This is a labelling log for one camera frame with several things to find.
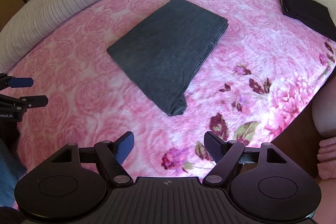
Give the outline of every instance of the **pink floral blanket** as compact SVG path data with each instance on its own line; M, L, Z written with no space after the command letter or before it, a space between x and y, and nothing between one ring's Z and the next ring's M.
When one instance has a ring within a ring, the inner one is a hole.
M11 71L32 77L15 97L46 95L18 124L18 154L31 170L68 142L80 147L126 131L135 147L124 167L137 176L204 177L214 166L208 130L258 147L304 109L334 68L335 44L282 15L279 0L188 0L229 27L168 117L113 62L106 48L169 0L101 0L41 41Z

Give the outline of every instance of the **wooden door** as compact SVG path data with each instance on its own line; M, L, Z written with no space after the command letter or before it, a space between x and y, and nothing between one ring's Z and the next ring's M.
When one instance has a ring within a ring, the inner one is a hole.
M23 0L0 0L0 31L24 4Z

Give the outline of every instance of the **dark gray folded pants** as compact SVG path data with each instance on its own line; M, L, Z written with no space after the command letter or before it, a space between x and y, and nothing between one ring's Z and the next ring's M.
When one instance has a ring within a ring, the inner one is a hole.
M219 15L186 0L171 0L107 52L163 112L181 115L184 92L227 26Z

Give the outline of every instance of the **quilted bedspread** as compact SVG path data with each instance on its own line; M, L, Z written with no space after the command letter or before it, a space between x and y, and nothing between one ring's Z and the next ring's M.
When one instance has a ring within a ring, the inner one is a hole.
M28 170L68 142L92 146L132 131L135 147L124 167L133 178L202 178L214 166L206 131L253 147L273 140L335 66L335 43L283 16L279 0L188 0L227 18L229 27L185 92L184 114L168 117L106 52L168 1L101 0L11 69L35 84L3 93L49 98L18 124L18 155Z

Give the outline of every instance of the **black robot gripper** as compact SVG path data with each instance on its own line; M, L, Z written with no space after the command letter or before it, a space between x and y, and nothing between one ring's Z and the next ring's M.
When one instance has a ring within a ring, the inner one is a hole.
M32 78L15 78L0 73L0 90L11 88L29 88L34 84ZM48 98L45 95L13 98L0 94L0 119L6 122L21 122L23 114L29 108L45 107Z
M201 183L198 177L134 182L121 166L134 146L132 132L94 147L68 143L16 185L24 224L315 223L319 186L274 145L248 148L212 132L204 145L216 166ZM81 163L96 164L99 174ZM249 163L257 166L240 174Z

